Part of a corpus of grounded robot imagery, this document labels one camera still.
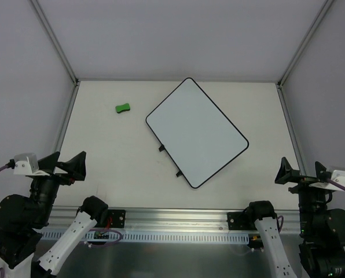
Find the whiteboard with rabbit drawing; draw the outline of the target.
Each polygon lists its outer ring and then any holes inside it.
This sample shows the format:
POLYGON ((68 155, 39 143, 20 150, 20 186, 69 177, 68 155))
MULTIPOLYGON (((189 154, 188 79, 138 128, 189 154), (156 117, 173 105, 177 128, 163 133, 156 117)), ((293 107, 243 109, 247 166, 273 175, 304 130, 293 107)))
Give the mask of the whiteboard with rabbit drawing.
POLYGON ((235 160, 249 141, 192 78, 184 79, 145 118, 178 172, 193 189, 235 160))

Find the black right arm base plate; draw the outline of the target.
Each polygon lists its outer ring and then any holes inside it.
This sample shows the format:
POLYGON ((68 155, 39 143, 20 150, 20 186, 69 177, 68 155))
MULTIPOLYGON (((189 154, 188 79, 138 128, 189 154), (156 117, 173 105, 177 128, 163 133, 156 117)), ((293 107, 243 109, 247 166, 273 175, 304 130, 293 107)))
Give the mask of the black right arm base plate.
POLYGON ((230 231, 255 231, 255 225, 245 212, 228 212, 227 225, 230 231))

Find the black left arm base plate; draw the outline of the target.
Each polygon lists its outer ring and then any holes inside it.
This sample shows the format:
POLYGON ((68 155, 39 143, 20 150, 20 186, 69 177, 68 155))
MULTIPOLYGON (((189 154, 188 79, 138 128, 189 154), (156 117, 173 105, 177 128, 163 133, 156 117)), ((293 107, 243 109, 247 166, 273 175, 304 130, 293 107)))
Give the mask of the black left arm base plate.
POLYGON ((126 221, 126 210, 109 209, 106 217, 106 228, 123 229, 126 221))

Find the green bone-shaped whiteboard eraser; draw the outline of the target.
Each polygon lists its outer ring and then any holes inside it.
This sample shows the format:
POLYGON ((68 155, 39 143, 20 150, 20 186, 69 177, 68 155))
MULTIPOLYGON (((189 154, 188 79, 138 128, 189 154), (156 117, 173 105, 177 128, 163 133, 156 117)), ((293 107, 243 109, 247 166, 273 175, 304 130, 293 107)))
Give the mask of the green bone-shaped whiteboard eraser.
POLYGON ((117 114, 121 114, 123 112, 127 112, 127 111, 130 111, 131 110, 131 107, 130 107, 130 104, 129 103, 124 103, 124 104, 121 104, 121 105, 117 105, 115 107, 115 111, 117 114))

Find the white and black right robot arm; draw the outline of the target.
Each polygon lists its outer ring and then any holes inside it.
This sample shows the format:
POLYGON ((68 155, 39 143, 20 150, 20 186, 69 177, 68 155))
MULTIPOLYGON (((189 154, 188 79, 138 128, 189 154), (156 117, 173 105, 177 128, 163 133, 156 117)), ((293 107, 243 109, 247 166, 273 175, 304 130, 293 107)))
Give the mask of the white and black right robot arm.
POLYGON ((94 225, 74 206, 56 207, 43 230, 58 258, 52 276, 78 244, 95 249, 130 242, 242 244, 265 252, 272 277, 295 277, 281 236, 298 234, 309 277, 345 277, 345 210, 329 207, 336 191, 345 192, 345 169, 316 162, 315 174, 306 175, 282 158, 275 181, 297 196, 297 210, 278 210, 268 200, 241 209, 110 206, 104 222, 94 225))

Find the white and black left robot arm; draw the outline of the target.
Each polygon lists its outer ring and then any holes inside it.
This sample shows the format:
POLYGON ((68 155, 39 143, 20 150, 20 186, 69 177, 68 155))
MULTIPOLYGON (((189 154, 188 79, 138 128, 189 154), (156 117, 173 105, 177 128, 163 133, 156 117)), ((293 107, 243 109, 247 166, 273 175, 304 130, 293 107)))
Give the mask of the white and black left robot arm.
POLYGON ((42 159, 34 153, 22 153, 0 167, 0 172, 13 169, 15 175, 32 179, 29 196, 12 194, 0 202, 1 277, 56 277, 86 233, 107 222, 108 205, 95 196, 85 198, 72 224, 54 246, 33 260, 42 238, 39 230, 49 224, 59 187, 86 177, 85 151, 67 162, 59 161, 59 157, 59 151, 42 159))

